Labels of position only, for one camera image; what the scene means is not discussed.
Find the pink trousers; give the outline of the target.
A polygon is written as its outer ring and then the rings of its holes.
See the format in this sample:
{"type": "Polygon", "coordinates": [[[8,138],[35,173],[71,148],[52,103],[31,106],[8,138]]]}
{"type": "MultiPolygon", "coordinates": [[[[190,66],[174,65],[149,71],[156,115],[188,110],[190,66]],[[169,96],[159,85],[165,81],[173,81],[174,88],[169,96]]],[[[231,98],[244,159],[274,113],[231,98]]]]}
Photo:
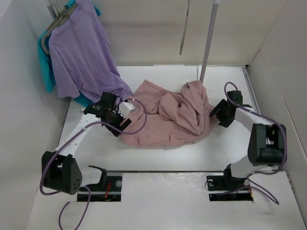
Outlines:
{"type": "Polygon", "coordinates": [[[120,135],[124,144],[142,148],[179,147],[210,135],[217,123],[210,112],[206,88],[199,80],[180,92],[168,91],[145,80],[136,90],[129,115],[131,124],[120,135]]]}

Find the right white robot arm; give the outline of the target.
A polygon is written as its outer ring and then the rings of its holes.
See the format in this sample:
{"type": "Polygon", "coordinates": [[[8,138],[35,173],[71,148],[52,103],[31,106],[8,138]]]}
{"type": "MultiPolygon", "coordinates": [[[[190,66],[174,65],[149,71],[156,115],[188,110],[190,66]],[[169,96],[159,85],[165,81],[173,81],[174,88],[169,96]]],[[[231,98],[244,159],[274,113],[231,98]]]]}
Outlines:
{"type": "Polygon", "coordinates": [[[246,186],[247,177],[266,167],[281,168],[287,158],[286,128],[253,111],[248,104],[243,104],[241,91],[227,91],[210,112],[219,125],[229,127],[234,121],[241,123],[249,132],[247,154],[239,161],[227,165],[223,175],[213,179],[215,186],[231,190],[241,185],[246,186]]]}

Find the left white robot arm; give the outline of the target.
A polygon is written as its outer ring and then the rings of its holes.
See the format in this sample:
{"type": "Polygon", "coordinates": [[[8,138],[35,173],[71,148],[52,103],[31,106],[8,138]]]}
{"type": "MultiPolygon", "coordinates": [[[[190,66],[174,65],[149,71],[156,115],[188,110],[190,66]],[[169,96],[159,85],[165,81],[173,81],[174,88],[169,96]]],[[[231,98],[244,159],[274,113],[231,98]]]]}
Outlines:
{"type": "Polygon", "coordinates": [[[123,101],[120,97],[103,93],[100,101],[88,105],[80,121],[69,137],[54,151],[46,151],[41,159],[42,176],[39,190],[45,196],[57,193],[76,194],[80,188],[91,184],[96,190],[107,186],[106,171],[97,166],[87,166],[81,169],[78,153],[82,140],[95,127],[105,127],[115,137],[127,134],[131,124],[128,115],[136,109],[134,99],[123,101]]]}

